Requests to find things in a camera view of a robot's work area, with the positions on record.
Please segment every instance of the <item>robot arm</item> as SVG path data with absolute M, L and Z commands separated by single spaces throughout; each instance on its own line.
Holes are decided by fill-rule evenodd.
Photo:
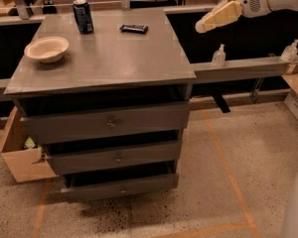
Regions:
M 204 33 L 235 22 L 241 15 L 253 18 L 284 9 L 298 11 L 298 0 L 223 0 L 197 22 L 196 30 Z

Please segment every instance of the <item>bowl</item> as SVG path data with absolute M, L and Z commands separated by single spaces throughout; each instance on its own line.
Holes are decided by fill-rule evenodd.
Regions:
M 30 43 L 24 49 L 26 57 L 42 63 L 60 60 L 69 48 L 69 42 L 62 37 L 45 37 Z

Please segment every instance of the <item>black can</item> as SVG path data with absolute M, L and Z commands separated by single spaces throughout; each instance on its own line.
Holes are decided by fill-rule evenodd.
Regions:
M 91 33 L 93 31 L 93 24 L 87 1 L 75 0 L 73 2 L 73 10 L 79 31 L 83 34 Z

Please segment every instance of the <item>floor marking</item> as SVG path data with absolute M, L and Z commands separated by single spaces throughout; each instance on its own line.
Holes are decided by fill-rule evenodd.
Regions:
M 218 153 L 220 155 L 220 158 L 221 158 L 221 161 L 222 161 L 223 166 L 225 168 L 225 171 L 226 171 L 226 174 L 228 176 L 228 179 L 229 179 L 229 181 L 231 183 L 231 186 L 232 186 L 232 188 L 233 188 L 233 190 L 234 190 L 234 192 L 236 194 L 236 197 L 238 199 L 239 205 L 240 205 L 240 207 L 241 207 L 241 209 L 242 209 L 242 211 L 243 211 L 243 213 L 244 213 L 244 215 L 246 217 L 246 220 L 247 220 L 247 223 L 249 225 L 249 228 L 251 229 L 253 236 L 255 238 L 259 238 L 260 236 L 259 236 L 259 233 L 258 233 L 257 228 L 255 226 L 254 220 L 253 220 L 253 218 L 252 218 L 252 216 L 251 216 L 251 214 L 250 214 L 250 212 L 248 210 L 246 201 L 245 201 L 244 197 L 242 196 L 242 193 L 241 193 L 241 191 L 240 191 L 240 189 L 238 187 L 236 178 L 234 177 L 234 175 L 233 175 L 233 173 L 231 171 L 231 168 L 229 166 L 229 163 L 227 161 L 227 158 L 225 156 L 225 153 L 224 153 L 224 150 L 223 150 L 223 148 L 221 146 L 221 143 L 219 141 L 219 138 L 218 138 L 218 136 L 217 136 L 217 134 L 216 134 L 216 132 L 215 132 L 212 124 L 211 124 L 211 121 L 210 121 L 210 119 L 209 119 L 206 111 L 204 111 L 203 108 L 202 108 L 201 109 L 201 112 L 202 112 L 202 116 L 203 116 L 203 118 L 204 118 L 204 120 L 205 120 L 205 122 L 206 122 L 206 124 L 207 124 L 207 126 L 209 128 L 209 132 L 210 132 L 210 134 L 212 136 L 213 142 L 214 142 L 214 144 L 215 144 L 215 146 L 216 146 L 216 148 L 218 150 Z
M 35 222 L 35 225 L 34 225 L 32 238 L 40 237 L 40 231 L 41 231 L 41 227 L 42 227 L 44 211 L 46 209 L 46 200 L 47 200 L 47 197 L 48 197 L 49 190 L 51 188 L 52 181 L 53 180 L 51 178 L 47 178 L 46 182 L 44 184 L 44 188 L 43 188 L 43 192 L 42 192 L 42 196 L 41 196 L 41 200 L 40 200 L 39 210 L 38 210 L 38 213 L 37 213 L 37 218 L 36 218 L 36 222 Z
M 175 234 L 167 234 L 163 236 L 158 236 L 156 238 L 198 238 L 204 237 L 208 235 L 216 235 L 225 232 L 232 232 L 237 230 L 249 229 L 249 225 L 247 222 L 237 222 L 228 225 L 221 225 L 221 226 L 214 226 L 214 227 L 207 227 L 198 230 L 190 230 L 181 233 Z

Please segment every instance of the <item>white bottle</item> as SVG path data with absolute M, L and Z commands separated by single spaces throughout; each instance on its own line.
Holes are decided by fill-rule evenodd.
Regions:
M 224 51 L 224 44 L 221 44 L 218 51 L 213 55 L 212 65 L 216 67 L 223 67 L 225 63 L 226 53 Z
M 286 62 L 292 62 L 295 60 L 297 54 L 298 54 L 298 40 L 296 39 L 292 45 L 289 45 L 285 48 L 284 52 L 281 55 L 281 59 Z

